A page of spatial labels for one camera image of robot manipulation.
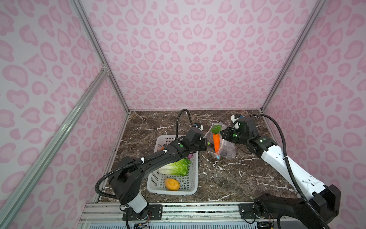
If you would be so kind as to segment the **dark eggplant toy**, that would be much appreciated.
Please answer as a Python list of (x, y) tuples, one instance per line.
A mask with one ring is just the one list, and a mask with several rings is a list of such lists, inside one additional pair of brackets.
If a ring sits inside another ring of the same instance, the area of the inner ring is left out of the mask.
[(234, 159), (236, 156), (235, 145), (228, 141), (223, 141), (219, 148), (219, 157)]

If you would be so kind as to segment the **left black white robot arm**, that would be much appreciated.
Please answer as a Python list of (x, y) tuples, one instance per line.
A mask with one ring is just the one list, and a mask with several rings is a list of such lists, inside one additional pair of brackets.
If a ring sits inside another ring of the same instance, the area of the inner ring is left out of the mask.
[(120, 162), (123, 169), (109, 177), (109, 185), (120, 204), (130, 207), (135, 213), (146, 212), (148, 202), (140, 193), (143, 178), (167, 164), (187, 158), (189, 154), (205, 150), (207, 139), (200, 129), (193, 127), (186, 135), (145, 158), (124, 158)]

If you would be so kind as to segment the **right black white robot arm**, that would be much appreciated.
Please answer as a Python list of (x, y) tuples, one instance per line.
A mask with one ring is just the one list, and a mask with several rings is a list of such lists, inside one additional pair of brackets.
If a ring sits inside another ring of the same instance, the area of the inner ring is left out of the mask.
[(299, 197), (263, 194), (254, 200), (252, 215), (256, 219), (273, 214), (278, 219), (287, 216), (298, 219), (308, 229), (328, 229), (339, 214), (341, 191), (335, 185), (327, 186), (289, 157), (283, 132), (280, 132), (281, 146), (271, 137), (260, 135), (254, 117), (233, 115), (232, 126), (220, 131), (222, 139), (246, 146), (291, 184)]

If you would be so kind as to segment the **orange carrot toy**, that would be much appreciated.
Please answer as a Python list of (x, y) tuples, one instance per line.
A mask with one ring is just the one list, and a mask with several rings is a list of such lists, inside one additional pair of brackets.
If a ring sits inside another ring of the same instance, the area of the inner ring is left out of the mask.
[(212, 138), (213, 138), (213, 144), (214, 144), (214, 150), (215, 153), (218, 155), (220, 150), (220, 132), (222, 130), (222, 126), (216, 125), (213, 128), (211, 128)]

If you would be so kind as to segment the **clear zip top bag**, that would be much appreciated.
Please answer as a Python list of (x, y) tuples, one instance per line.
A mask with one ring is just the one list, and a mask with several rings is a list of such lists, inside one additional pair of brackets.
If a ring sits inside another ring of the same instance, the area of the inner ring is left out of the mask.
[[(205, 138), (207, 138), (207, 142), (208, 142), (208, 147), (207, 147), (207, 151), (212, 154), (214, 157), (216, 157), (217, 159), (221, 159), (219, 157), (219, 155), (217, 155), (215, 153), (215, 150), (214, 150), (214, 143), (213, 143), (213, 138), (212, 138), (212, 133), (211, 133), (211, 128), (213, 128), (214, 126), (216, 125), (220, 125), (222, 126), (222, 130), (226, 130), (227, 126), (222, 124), (222, 123), (212, 123), (211, 124), (211, 127), (209, 128), (208, 132), (205, 134)], [(220, 145), (222, 144), (223, 141), (227, 141), (227, 140), (224, 140), (222, 135), (221, 135), (221, 132), (220, 132), (220, 136), (221, 136), (221, 139), (220, 139)]]

